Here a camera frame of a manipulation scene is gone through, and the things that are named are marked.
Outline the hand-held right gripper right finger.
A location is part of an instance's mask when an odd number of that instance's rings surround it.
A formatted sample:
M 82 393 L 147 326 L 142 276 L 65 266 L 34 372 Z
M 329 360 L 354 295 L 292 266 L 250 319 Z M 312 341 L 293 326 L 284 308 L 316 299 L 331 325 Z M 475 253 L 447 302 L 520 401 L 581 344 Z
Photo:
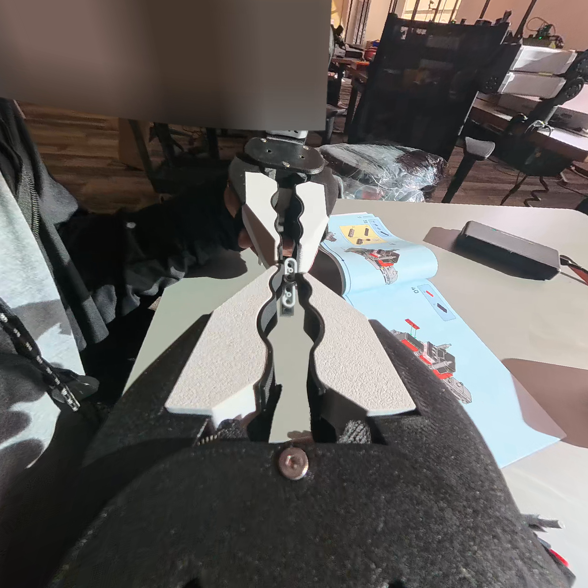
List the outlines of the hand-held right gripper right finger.
M 416 409 L 365 315 L 309 274 L 299 274 L 304 331 L 311 339 L 307 398 L 312 432 Z

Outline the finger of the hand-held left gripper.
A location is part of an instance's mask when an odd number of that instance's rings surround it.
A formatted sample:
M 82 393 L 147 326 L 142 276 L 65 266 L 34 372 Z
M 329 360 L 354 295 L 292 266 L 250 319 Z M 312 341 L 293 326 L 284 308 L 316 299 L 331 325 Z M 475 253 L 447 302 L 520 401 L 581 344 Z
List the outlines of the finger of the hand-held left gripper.
M 298 272 L 312 268 L 328 221 L 324 186 L 315 182 L 298 184 L 293 194 L 293 254 Z
M 270 268 L 279 263 L 281 236 L 278 213 L 272 204 L 277 182 L 260 172 L 245 173 L 245 201 L 242 220 L 260 263 Z

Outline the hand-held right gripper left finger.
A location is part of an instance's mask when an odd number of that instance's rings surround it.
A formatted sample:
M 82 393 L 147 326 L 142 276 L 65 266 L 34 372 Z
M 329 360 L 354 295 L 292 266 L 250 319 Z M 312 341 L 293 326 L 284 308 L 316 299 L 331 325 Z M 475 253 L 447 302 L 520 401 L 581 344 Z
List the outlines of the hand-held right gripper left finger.
M 281 283 L 282 268 L 269 268 L 211 313 L 165 402 L 169 413 L 217 427 L 266 409 L 273 360 L 264 329 Z

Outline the black toy brick plate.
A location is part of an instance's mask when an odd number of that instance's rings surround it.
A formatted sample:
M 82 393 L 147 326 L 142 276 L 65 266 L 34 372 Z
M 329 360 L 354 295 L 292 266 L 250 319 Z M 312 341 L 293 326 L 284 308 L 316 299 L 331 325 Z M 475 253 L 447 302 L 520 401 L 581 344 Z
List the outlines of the black toy brick plate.
M 298 263 L 295 258 L 286 258 L 283 261 L 282 287 L 280 294 L 280 315 L 291 317 L 295 312 L 298 299 L 297 287 Z

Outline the person's left forearm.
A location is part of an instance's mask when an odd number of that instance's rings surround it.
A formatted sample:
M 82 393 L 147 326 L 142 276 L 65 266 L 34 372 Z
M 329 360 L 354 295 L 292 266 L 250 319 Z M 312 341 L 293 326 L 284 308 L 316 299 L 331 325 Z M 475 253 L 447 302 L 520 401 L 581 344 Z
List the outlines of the person's left forearm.
M 245 228 L 241 212 L 231 217 L 224 205 L 224 181 L 208 189 L 180 194 L 136 211 L 109 215 L 121 224 L 120 236 L 107 229 L 121 255 L 116 283 L 93 294 L 95 302 L 110 302 L 126 314 L 201 267 L 223 251 L 238 252 L 238 235 Z

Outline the grey desk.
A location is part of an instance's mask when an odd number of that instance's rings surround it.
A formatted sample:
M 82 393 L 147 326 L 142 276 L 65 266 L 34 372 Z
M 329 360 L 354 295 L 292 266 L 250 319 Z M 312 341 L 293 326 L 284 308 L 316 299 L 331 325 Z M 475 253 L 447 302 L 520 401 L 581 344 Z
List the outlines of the grey desk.
M 570 562 L 575 587 L 587 587 L 587 285 L 567 269 L 532 281 L 453 252 L 456 235 L 475 220 L 587 266 L 587 217 L 560 206 L 356 200 L 340 200 L 334 211 L 372 213 L 396 236 L 429 247 L 439 263 L 435 287 L 565 432 L 503 474 L 521 511 L 562 522 L 546 540 Z

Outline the person's left hand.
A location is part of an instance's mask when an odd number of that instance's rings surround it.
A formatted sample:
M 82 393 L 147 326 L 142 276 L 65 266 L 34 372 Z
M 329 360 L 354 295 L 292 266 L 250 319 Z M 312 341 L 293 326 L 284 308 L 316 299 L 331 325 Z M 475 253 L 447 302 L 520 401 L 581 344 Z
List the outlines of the person's left hand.
M 240 210 L 241 202 L 238 194 L 234 191 L 231 184 L 228 182 L 224 190 L 224 205 L 231 217 L 235 218 Z M 238 235 L 238 245 L 241 249 L 250 249 L 255 255 L 258 252 L 245 228 L 241 229 Z M 284 255 L 291 257 L 293 254 L 293 241 L 285 238 L 282 244 L 282 251 Z

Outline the plastic-wrapped chair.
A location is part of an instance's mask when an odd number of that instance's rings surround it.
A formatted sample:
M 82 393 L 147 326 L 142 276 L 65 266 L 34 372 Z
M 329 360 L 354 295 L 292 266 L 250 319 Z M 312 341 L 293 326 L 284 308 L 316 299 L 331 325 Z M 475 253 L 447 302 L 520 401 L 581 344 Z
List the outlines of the plastic-wrapped chair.
M 407 146 L 323 145 L 319 151 L 349 200 L 423 203 L 445 175 L 447 161 Z

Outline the blue instruction booklet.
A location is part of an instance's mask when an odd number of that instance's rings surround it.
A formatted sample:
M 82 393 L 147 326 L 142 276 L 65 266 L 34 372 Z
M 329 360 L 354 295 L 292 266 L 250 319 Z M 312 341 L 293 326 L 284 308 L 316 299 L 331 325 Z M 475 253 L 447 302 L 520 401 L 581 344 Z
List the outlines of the blue instruction booklet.
M 564 437 L 430 282 L 438 263 L 428 247 L 393 235 L 373 214 L 356 213 L 330 218 L 321 249 L 339 268 L 342 297 L 453 394 L 500 467 Z

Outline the black storage rack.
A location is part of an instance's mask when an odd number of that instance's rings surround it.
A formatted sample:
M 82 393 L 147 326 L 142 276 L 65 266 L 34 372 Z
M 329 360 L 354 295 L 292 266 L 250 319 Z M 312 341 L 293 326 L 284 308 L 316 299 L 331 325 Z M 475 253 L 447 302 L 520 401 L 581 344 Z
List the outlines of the black storage rack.
M 348 142 L 394 143 L 448 160 L 509 26 L 388 14 Z

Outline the black office chair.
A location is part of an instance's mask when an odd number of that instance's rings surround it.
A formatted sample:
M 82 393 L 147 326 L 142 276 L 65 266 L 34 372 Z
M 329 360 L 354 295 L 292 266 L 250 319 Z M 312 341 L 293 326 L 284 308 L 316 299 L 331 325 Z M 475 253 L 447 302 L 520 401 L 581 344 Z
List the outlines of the black office chair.
M 474 167 L 475 163 L 487 160 L 495 150 L 496 143 L 492 141 L 481 141 L 472 137 L 466 137 L 463 140 L 463 157 L 452 177 L 447 191 L 442 199 L 442 203 L 450 203 L 456 196 L 458 190 L 463 185 L 468 174 Z

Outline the black power bank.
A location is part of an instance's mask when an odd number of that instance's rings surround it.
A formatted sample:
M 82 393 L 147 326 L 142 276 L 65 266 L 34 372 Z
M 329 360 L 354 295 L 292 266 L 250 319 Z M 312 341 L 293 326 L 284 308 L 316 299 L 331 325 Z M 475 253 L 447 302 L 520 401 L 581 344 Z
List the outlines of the black power bank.
M 557 250 L 474 220 L 459 232 L 454 250 L 505 274 L 535 281 L 549 281 L 561 269 Z

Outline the wooden table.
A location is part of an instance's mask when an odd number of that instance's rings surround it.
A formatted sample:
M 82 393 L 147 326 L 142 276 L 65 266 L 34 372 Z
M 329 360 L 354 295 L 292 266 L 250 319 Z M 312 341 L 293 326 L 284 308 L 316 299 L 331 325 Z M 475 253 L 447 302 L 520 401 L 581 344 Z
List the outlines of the wooden table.
M 469 119 L 481 125 L 489 125 L 495 130 L 505 130 L 513 115 L 502 112 L 491 103 L 476 98 L 469 113 Z M 582 164 L 587 163 L 587 136 L 560 128 L 535 130 L 530 141 L 549 151 Z

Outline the white cardboard box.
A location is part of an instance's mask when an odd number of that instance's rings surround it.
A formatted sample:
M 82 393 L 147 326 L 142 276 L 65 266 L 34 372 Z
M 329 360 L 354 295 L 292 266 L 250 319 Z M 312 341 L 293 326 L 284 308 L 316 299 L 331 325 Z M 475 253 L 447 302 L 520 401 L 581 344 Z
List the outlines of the white cardboard box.
M 557 76 L 564 74 L 576 57 L 574 50 L 522 45 L 509 70 Z
M 566 79 L 560 76 L 509 71 L 495 93 L 551 99 L 560 92 L 565 83 Z

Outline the patterned hoodie drawstring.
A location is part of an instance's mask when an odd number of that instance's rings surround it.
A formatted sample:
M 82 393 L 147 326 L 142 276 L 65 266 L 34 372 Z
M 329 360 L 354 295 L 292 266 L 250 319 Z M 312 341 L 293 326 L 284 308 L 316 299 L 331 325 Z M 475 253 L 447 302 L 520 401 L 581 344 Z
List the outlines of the patterned hoodie drawstring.
M 40 372 L 46 386 L 53 394 L 54 401 L 69 407 L 74 413 L 80 411 L 81 404 L 69 386 L 70 382 L 75 381 L 77 374 L 56 368 L 45 360 L 32 334 L 4 299 L 1 299 L 1 327 L 10 338 L 17 353 L 31 361 L 35 369 Z

